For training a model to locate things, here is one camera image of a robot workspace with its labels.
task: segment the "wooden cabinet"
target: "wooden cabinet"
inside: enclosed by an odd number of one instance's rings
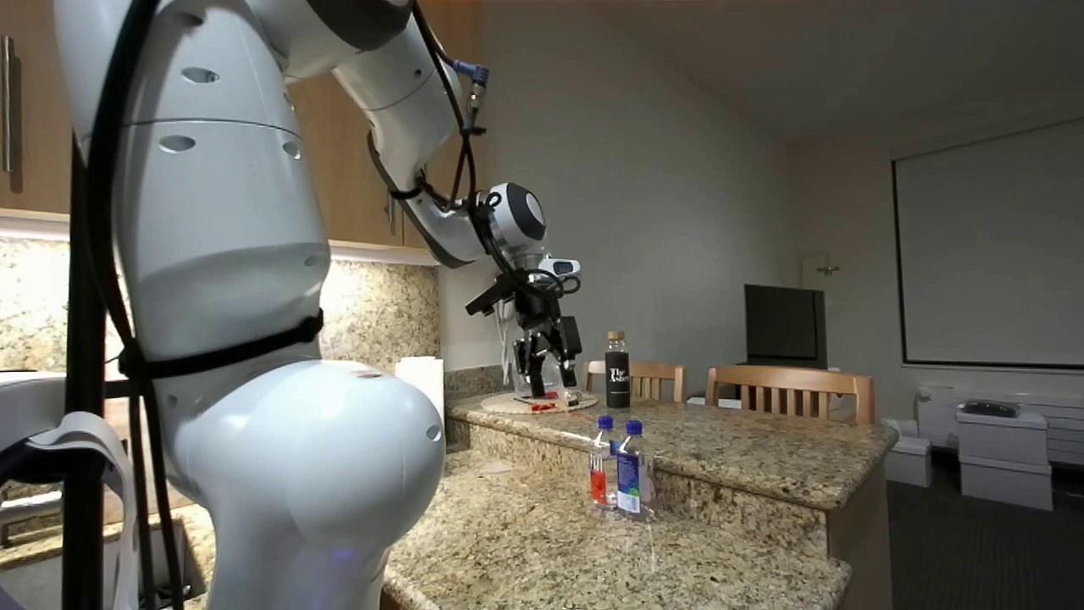
[[[448,54],[479,62],[479,3],[423,0],[426,23]],[[291,84],[298,129],[307,152],[317,208],[330,241],[423,247],[413,225],[386,198],[369,161],[369,120],[330,76]],[[448,189],[453,156],[431,165],[431,180]]]
[[[0,172],[0,208],[68,215],[71,122],[62,94],[55,3],[0,0],[0,36],[12,54],[10,70],[6,62],[0,67],[0,147],[10,149],[10,172]]]

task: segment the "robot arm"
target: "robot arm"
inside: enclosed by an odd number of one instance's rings
[[[483,70],[439,57],[408,0],[55,8],[71,125],[90,182],[110,182],[90,199],[114,227],[97,247],[123,263],[154,369],[140,388],[169,481],[214,515],[208,608],[376,608],[388,546],[439,481],[443,427],[413,388],[324,363],[310,335],[282,344],[317,318],[328,272],[285,83],[337,76],[434,254],[496,263],[468,309],[514,304],[525,369],[538,381],[551,354],[575,388],[579,335],[558,300],[579,263],[545,252],[538,199],[511,182],[478,198],[475,180],[439,198],[423,180],[448,139],[475,134]],[[132,14],[149,30],[127,48]]]
[[[334,78],[365,109],[372,164],[434,257],[458,269],[487,254],[496,263],[496,283],[468,312],[487,317],[496,301],[511,301],[525,332],[514,365],[527,376],[530,397],[545,394],[545,355],[558,358],[561,388],[573,389],[579,332],[558,300],[579,292],[579,261],[545,252],[543,208],[525,188],[496,182],[483,198],[475,192],[470,136],[483,134],[478,112],[487,70],[450,62],[416,14],[381,48],[337,62]],[[426,164],[453,136],[459,139],[459,169],[468,169],[462,199],[439,198],[426,182]]]

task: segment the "ceiling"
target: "ceiling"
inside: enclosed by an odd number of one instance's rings
[[[778,139],[1084,84],[1084,0],[590,0]]]

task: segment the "white wall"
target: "white wall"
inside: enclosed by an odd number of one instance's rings
[[[582,261],[566,300],[584,355],[627,329],[636,358],[746,354],[741,286],[791,283],[782,149],[579,3],[487,0],[495,180],[545,204],[549,247]],[[490,263],[439,272],[443,358],[496,363],[496,332],[459,304]]]
[[[827,288],[828,358],[875,376],[881,417],[912,417],[913,389],[923,381],[1009,397],[1084,399],[1084,373],[1073,369],[904,365],[897,318],[890,161],[1062,115],[1084,115],[1084,93],[1015,93],[1015,99],[938,109],[904,125],[837,136],[791,152],[799,252],[841,263],[837,275],[806,275],[808,286]]]

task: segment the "dark floor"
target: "dark floor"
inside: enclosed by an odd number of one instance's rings
[[[1054,511],[957,494],[957,463],[934,484],[886,484],[897,610],[1084,610],[1084,476],[1056,468]]]

